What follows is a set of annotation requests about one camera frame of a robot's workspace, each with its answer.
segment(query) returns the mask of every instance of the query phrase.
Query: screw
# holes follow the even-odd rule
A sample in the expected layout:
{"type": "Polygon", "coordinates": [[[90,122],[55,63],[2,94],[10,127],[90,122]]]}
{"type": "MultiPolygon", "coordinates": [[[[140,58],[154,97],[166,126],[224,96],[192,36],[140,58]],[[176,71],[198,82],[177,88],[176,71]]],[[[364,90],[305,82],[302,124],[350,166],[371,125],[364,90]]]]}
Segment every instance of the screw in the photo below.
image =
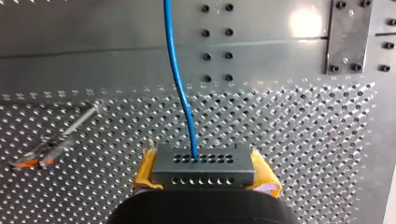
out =
{"type": "Polygon", "coordinates": [[[232,59],[232,58],[233,58],[233,54],[232,54],[230,51],[225,52],[225,53],[224,53],[224,58],[226,58],[226,59],[232,59]]]}
{"type": "Polygon", "coordinates": [[[385,42],[385,43],[382,45],[382,48],[384,48],[384,49],[394,49],[394,48],[395,48],[395,44],[390,43],[390,42],[385,42]]]}
{"type": "Polygon", "coordinates": [[[210,7],[208,5],[203,5],[201,7],[201,11],[204,12],[204,13],[208,13],[209,10],[210,10],[210,7]]]}
{"type": "Polygon", "coordinates": [[[233,29],[227,28],[227,29],[225,30],[225,34],[226,34],[227,36],[232,36],[232,35],[233,35],[233,29]]]}
{"type": "Polygon", "coordinates": [[[230,74],[227,74],[227,75],[225,75],[225,78],[224,78],[226,81],[233,81],[233,76],[232,75],[230,75],[230,74]]]}
{"type": "Polygon", "coordinates": [[[338,67],[337,65],[330,65],[330,71],[338,72],[340,71],[340,67],[338,67]]]}
{"type": "Polygon", "coordinates": [[[355,72],[359,72],[361,70],[361,65],[358,63],[353,63],[351,69],[355,72]]]}
{"type": "Polygon", "coordinates": [[[212,56],[209,53],[205,53],[202,57],[205,61],[212,60],[212,56]]]}
{"type": "Polygon", "coordinates": [[[226,10],[226,11],[233,11],[233,4],[227,4],[227,5],[225,5],[225,10],[226,10]]]}
{"type": "Polygon", "coordinates": [[[389,19],[388,20],[388,25],[396,26],[396,20],[395,19],[389,19]]]}
{"type": "Polygon", "coordinates": [[[381,72],[388,72],[388,71],[390,71],[390,66],[385,65],[385,64],[379,65],[378,68],[379,68],[379,71],[381,71],[381,72]]]}
{"type": "Polygon", "coordinates": [[[210,31],[208,31],[208,30],[203,30],[203,31],[201,32],[201,35],[204,36],[204,37],[209,37],[209,36],[210,36],[210,31]]]}
{"type": "Polygon", "coordinates": [[[335,6],[336,6],[338,9],[343,9],[343,8],[345,8],[345,7],[347,6],[347,3],[346,3],[346,2],[343,2],[343,1],[339,1],[339,2],[337,2],[337,3],[335,4],[335,6]]]}
{"type": "Polygon", "coordinates": [[[371,1],[363,0],[361,1],[361,7],[369,7],[371,5],[371,1]]]}
{"type": "Polygon", "coordinates": [[[205,75],[204,76],[204,81],[205,82],[211,82],[212,81],[212,77],[210,75],[205,75]]]}

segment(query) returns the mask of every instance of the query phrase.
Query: black round object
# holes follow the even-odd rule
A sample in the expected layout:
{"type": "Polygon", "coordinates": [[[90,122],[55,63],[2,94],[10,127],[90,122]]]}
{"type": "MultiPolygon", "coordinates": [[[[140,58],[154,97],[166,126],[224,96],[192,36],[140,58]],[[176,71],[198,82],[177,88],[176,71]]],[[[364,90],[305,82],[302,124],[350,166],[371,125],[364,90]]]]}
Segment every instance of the black round object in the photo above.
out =
{"type": "Polygon", "coordinates": [[[153,190],[119,205],[107,224],[298,224],[280,200],[245,189],[153,190]]]}
{"type": "Polygon", "coordinates": [[[204,53],[204,55],[202,56],[202,58],[203,58],[205,61],[210,61],[210,60],[212,60],[212,55],[210,55],[209,53],[204,53]]]}
{"type": "Polygon", "coordinates": [[[210,7],[209,7],[208,5],[203,5],[203,6],[201,7],[201,11],[204,12],[204,13],[209,12],[209,10],[210,10],[210,7]]]}
{"type": "Polygon", "coordinates": [[[225,79],[226,81],[233,81],[233,75],[227,74],[227,75],[225,75],[224,79],[225,79]]]}
{"type": "Polygon", "coordinates": [[[204,36],[204,37],[210,37],[210,31],[208,31],[208,30],[203,30],[203,31],[201,32],[201,35],[204,36]]]}
{"type": "Polygon", "coordinates": [[[233,4],[227,4],[227,5],[225,5],[225,10],[226,10],[226,11],[233,11],[233,4]]]}
{"type": "Polygon", "coordinates": [[[227,36],[232,36],[233,35],[233,29],[231,29],[231,28],[225,29],[224,34],[226,34],[227,36]]]}
{"type": "Polygon", "coordinates": [[[204,76],[204,81],[205,82],[211,82],[212,81],[212,77],[210,75],[206,75],[206,76],[204,76]]]}

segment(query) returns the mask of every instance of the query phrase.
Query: metal plate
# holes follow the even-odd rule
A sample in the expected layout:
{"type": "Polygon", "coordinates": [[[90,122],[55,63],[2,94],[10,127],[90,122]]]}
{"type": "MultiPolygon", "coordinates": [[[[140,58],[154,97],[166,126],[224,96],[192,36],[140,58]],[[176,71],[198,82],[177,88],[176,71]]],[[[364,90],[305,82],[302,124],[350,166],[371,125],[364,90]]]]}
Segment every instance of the metal plate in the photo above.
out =
{"type": "MultiPolygon", "coordinates": [[[[2,57],[165,46],[161,0],[2,2],[2,57]]],[[[180,46],[325,36],[329,14],[329,2],[316,0],[271,4],[262,0],[250,0],[249,4],[240,0],[174,0],[173,5],[180,46]],[[225,10],[227,4],[233,4],[233,11],[225,10]],[[203,5],[210,7],[208,13],[201,11],[203,5]],[[233,29],[232,36],[224,34],[226,28],[233,29]],[[210,31],[210,37],[201,35],[204,29],[210,31]]]]}
{"type": "Polygon", "coordinates": [[[242,188],[253,184],[255,170],[248,147],[200,148],[192,159],[186,149],[160,146],[152,179],[165,189],[242,188]]]}
{"type": "MultiPolygon", "coordinates": [[[[200,147],[258,147],[302,222],[348,222],[373,86],[299,82],[260,92],[192,95],[200,147]]],[[[147,136],[175,147],[189,144],[175,95],[114,100],[75,133],[76,147],[53,169],[13,174],[7,164],[29,150],[35,136],[64,129],[76,113],[51,107],[0,107],[3,222],[104,221],[128,196],[147,136]]]]}
{"type": "Polygon", "coordinates": [[[363,71],[372,5],[372,1],[367,5],[361,0],[332,1],[326,74],[363,71]]]}

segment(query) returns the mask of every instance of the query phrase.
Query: blue cable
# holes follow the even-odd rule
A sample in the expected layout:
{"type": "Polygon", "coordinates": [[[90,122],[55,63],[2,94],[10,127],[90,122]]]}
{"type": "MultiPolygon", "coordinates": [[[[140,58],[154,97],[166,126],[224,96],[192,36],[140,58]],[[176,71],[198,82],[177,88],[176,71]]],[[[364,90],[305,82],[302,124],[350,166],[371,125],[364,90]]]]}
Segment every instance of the blue cable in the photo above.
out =
{"type": "Polygon", "coordinates": [[[184,115],[186,116],[187,126],[189,127],[191,156],[198,157],[197,142],[194,133],[194,120],[190,111],[189,102],[187,101],[186,93],[183,89],[183,81],[181,80],[180,72],[178,71],[177,54],[175,48],[174,28],[172,18],[172,0],[163,0],[163,13],[165,16],[165,32],[166,43],[168,46],[169,61],[171,63],[172,73],[177,87],[178,96],[181,105],[183,106],[184,115]]]}

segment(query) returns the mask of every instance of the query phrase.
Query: drill hole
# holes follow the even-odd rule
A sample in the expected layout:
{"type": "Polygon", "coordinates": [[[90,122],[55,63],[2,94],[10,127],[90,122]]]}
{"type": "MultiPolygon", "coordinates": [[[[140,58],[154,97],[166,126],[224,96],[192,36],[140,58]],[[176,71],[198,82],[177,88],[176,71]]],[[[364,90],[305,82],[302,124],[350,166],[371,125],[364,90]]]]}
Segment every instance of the drill hole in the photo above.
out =
{"type": "Polygon", "coordinates": [[[180,179],[180,183],[182,184],[182,185],[186,185],[187,184],[187,178],[181,178],[180,179]]]}
{"type": "Polygon", "coordinates": [[[174,185],[178,184],[178,178],[176,177],[172,178],[172,184],[174,185]]]}

